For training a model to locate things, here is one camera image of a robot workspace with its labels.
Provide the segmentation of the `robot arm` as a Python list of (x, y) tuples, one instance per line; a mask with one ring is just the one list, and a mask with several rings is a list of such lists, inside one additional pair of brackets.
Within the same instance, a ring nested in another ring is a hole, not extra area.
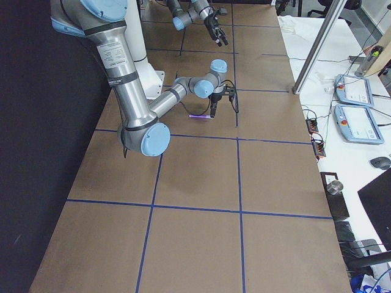
[(212, 4), (204, 0), (191, 1), (188, 10), (184, 10), (177, 0), (168, 0), (164, 3), (173, 16), (172, 22), (176, 30), (183, 30), (195, 21), (202, 20), (211, 39), (219, 47), (228, 45), (227, 36), (218, 22), (218, 16), (227, 14), (225, 8), (215, 9)]
[(163, 73), (148, 62), (136, 1), (51, 1), (50, 7), (55, 31), (87, 38), (97, 47), (119, 104), (117, 134), (125, 151), (150, 157), (165, 152), (170, 131), (160, 118), (188, 94), (208, 100), (210, 117), (223, 96), (230, 101), (237, 96), (222, 59), (213, 60), (204, 76), (180, 77), (161, 92)]

